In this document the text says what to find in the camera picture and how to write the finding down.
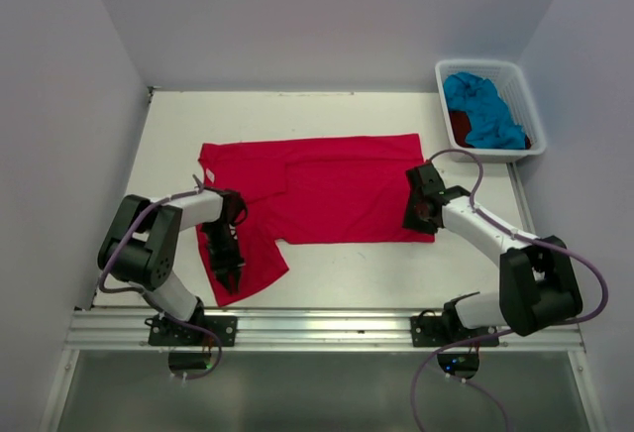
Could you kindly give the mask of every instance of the white table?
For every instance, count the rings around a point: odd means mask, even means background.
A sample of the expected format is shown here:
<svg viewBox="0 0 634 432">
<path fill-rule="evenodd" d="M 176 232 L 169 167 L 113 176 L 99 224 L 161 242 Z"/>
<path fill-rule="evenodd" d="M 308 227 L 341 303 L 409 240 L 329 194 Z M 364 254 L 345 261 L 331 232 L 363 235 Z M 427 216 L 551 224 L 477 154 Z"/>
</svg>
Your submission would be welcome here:
<svg viewBox="0 0 634 432">
<path fill-rule="evenodd" d="M 162 197 L 191 188 L 191 175 L 202 173 L 197 159 L 205 142 L 418 133 L 429 157 L 448 146 L 443 123 L 437 93 L 157 92 L 128 192 Z M 476 181 L 471 163 L 440 158 L 434 164 L 447 185 L 471 189 Z M 485 166 L 477 199 L 521 226 L 505 164 Z M 279 246 L 290 271 L 232 307 L 421 309 L 498 282 L 484 255 L 446 231 L 433 244 Z M 174 270 L 205 305 L 216 304 L 193 230 L 180 236 Z M 146 306 L 133 293 L 99 293 L 94 304 Z"/>
</svg>

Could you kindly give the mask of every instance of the white plastic basket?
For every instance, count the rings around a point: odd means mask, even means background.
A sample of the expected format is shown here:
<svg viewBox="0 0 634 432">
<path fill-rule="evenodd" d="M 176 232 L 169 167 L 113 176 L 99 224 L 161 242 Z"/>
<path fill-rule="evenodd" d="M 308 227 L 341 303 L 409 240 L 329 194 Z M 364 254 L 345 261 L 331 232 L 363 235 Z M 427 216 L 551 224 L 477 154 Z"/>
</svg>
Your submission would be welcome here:
<svg viewBox="0 0 634 432">
<path fill-rule="evenodd" d="M 495 150 L 463 148 L 456 143 L 445 98 L 443 83 L 450 75 L 469 72 L 478 77 L 488 78 L 497 88 L 499 96 L 506 102 L 515 123 L 524 127 L 531 141 L 529 150 Z M 544 129 L 539 120 L 535 103 L 522 70 L 514 63 L 503 60 L 450 59 L 436 64 L 436 80 L 440 101 L 445 115 L 445 126 L 451 148 L 461 148 L 480 157 L 483 162 L 515 162 L 524 157 L 541 155 L 546 150 Z M 472 162 L 466 155 L 450 154 L 456 162 Z"/>
</svg>

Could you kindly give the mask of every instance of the black mounting bracket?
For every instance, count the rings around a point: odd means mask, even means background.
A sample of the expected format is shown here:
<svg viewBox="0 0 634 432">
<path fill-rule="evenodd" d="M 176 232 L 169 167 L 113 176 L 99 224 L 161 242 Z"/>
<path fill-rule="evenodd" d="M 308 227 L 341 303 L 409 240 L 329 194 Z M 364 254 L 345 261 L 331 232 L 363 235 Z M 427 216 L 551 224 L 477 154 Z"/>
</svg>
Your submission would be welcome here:
<svg viewBox="0 0 634 432">
<path fill-rule="evenodd" d="M 414 348 L 440 348 L 441 346 L 456 343 L 482 335 L 488 335 L 488 328 L 447 328 L 447 313 L 443 310 L 425 310 L 419 316 L 409 319 L 412 345 Z M 499 340 L 486 340 L 480 342 L 481 346 L 499 346 Z"/>
<path fill-rule="evenodd" d="M 148 318 L 145 324 L 150 327 L 150 346 L 207 346 L 203 333 L 180 326 L 164 316 Z M 232 347 L 236 343 L 236 316 L 203 316 L 196 322 L 196 326 L 214 333 L 220 339 L 223 348 Z"/>
</svg>

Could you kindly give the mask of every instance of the metal frame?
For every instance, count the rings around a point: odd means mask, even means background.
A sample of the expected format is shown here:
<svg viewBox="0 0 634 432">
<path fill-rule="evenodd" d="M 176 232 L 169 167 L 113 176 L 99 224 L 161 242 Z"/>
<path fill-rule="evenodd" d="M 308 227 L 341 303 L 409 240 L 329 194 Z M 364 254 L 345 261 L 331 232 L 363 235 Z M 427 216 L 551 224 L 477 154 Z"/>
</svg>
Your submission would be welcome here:
<svg viewBox="0 0 634 432">
<path fill-rule="evenodd" d="M 519 173 L 508 165 L 523 228 L 534 232 Z M 208 315 L 236 315 L 238 334 L 232 351 L 260 352 L 431 352 L 433 348 L 412 346 L 411 316 L 420 310 L 305 310 L 305 309 L 214 309 Z M 41 432 L 54 431 L 82 350 L 161 351 L 148 345 L 146 318 L 150 308 L 99 308 L 76 311 L 65 349 L 53 380 L 53 387 L 41 423 Z M 567 352 L 575 375 L 583 409 L 592 432 L 606 430 L 598 397 L 589 378 L 581 331 L 577 326 L 553 327 L 528 337 L 508 335 L 500 347 L 488 352 Z"/>
<path fill-rule="evenodd" d="M 40 422 L 40 432 L 54 432 L 57 430 L 59 420 L 66 405 L 72 378 L 77 368 L 79 350 L 63 350 L 59 365 L 53 378 L 53 385 L 49 393 L 47 407 Z"/>
<path fill-rule="evenodd" d="M 238 333 L 232 351 L 406 352 L 433 351 L 412 346 L 409 319 L 416 310 L 218 310 L 209 315 L 236 315 Z M 66 347 L 73 350 L 140 351 L 148 345 L 150 308 L 94 309 L 77 312 Z M 504 337 L 502 351 L 583 351 L 576 326 L 549 328 L 528 337 Z"/>
<path fill-rule="evenodd" d="M 583 405 L 583 411 L 585 412 L 585 418 L 587 419 L 590 432 L 604 432 L 608 430 L 607 422 L 603 415 L 603 410 L 601 409 L 601 402 L 599 401 L 596 388 L 590 376 L 585 352 L 569 352 L 568 357 L 571 361 L 573 376 L 577 383 L 577 389 L 579 390 L 581 404 Z"/>
</svg>

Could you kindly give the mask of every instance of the red shirt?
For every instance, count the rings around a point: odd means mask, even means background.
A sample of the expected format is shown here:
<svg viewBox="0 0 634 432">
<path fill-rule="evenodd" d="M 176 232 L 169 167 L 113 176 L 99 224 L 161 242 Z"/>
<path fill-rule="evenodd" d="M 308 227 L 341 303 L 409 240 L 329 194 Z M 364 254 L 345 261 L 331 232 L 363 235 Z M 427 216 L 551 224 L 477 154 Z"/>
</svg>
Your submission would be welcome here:
<svg viewBox="0 0 634 432">
<path fill-rule="evenodd" d="M 237 294 L 214 278 L 204 234 L 200 255 L 219 306 L 253 295 L 288 271 L 278 239 L 289 244 L 433 242 L 403 229 L 405 171 L 423 163 L 418 135 L 205 144 L 206 183 L 239 191 L 249 218 L 237 228 L 246 265 Z"/>
</svg>

